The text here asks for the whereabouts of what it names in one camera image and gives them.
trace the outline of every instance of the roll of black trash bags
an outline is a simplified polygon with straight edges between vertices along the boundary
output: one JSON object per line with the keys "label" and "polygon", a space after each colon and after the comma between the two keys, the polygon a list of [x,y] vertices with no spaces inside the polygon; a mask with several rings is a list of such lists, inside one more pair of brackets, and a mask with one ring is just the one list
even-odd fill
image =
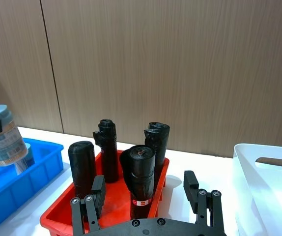
{"label": "roll of black trash bags", "polygon": [[149,123],[149,128],[144,131],[144,134],[144,144],[155,151],[155,190],[164,165],[167,141],[169,139],[169,126],[167,124],[151,122]]}
{"label": "roll of black trash bags", "polygon": [[89,141],[72,144],[68,149],[76,197],[83,199],[91,194],[96,176],[94,145]]}
{"label": "roll of black trash bags", "polygon": [[106,183],[118,181],[118,159],[116,126],[110,119],[98,124],[99,131],[93,132],[96,145],[101,147],[102,174]]}
{"label": "roll of black trash bags", "polygon": [[137,145],[120,155],[125,183],[131,193],[130,218],[147,218],[154,194],[155,151]]}

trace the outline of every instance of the white table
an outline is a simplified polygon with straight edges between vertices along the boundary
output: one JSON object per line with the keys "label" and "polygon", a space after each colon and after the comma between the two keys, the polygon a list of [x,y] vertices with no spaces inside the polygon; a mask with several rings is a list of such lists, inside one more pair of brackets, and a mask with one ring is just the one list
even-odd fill
{"label": "white table", "polygon": [[[95,142],[92,138],[74,135],[28,128],[19,128],[19,130],[24,138],[62,144],[64,146],[62,151],[64,170],[0,225],[0,236],[49,236],[49,231],[40,226],[39,218],[72,182],[67,150],[72,143],[77,141],[88,140],[93,144]],[[117,143],[117,148],[120,150],[128,149],[131,146],[133,145]],[[94,149],[95,154],[100,151],[98,146],[95,146]],[[166,151],[166,157],[170,163],[158,215],[180,221],[195,222],[196,215],[191,210],[182,184],[184,171],[192,170],[197,176],[200,188],[208,192],[213,189],[221,191],[225,233],[228,236],[238,236],[234,213],[232,159],[172,150]]]}

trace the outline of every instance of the red plastic basket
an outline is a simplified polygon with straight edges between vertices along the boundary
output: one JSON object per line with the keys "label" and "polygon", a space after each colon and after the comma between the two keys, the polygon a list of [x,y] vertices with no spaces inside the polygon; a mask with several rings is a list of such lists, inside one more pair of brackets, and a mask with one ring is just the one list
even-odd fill
{"label": "red plastic basket", "polygon": [[[123,151],[118,151],[118,158]],[[101,174],[101,154],[95,159],[96,172]],[[169,160],[165,158],[163,170],[154,193],[148,218],[157,217],[157,207],[162,199],[162,190],[165,187],[165,178]],[[106,184],[106,196],[102,214],[98,220],[101,228],[107,228],[130,220],[130,192],[123,179],[121,165],[119,168],[119,180]],[[72,217],[70,200],[75,197],[73,183],[61,194],[61,196],[44,212],[40,218],[41,226],[50,231],[51,236],[72,236]],[[85,233],[88,233],[88,225],[85,224]]]}

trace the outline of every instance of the white bin handle hole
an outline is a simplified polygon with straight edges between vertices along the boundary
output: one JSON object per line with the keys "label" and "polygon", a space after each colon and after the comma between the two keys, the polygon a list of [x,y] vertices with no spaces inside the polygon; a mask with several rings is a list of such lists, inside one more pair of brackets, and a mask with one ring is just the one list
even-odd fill
{"label": "white bin handle hole", "polygon": [[255,161],[255,166],[262,169],[282,170],[282,159],[259,157]]}

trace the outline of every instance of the blue tray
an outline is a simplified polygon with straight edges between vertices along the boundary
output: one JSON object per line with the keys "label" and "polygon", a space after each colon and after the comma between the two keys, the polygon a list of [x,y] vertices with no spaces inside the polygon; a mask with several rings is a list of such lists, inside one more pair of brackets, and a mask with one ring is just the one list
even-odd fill
{"label": "blue tray", "polygon": [[35,164],[19,176],[14,165],[0,167],[0,223],[63,169],[63,145],[34,139],[24,141],[31,144]]}

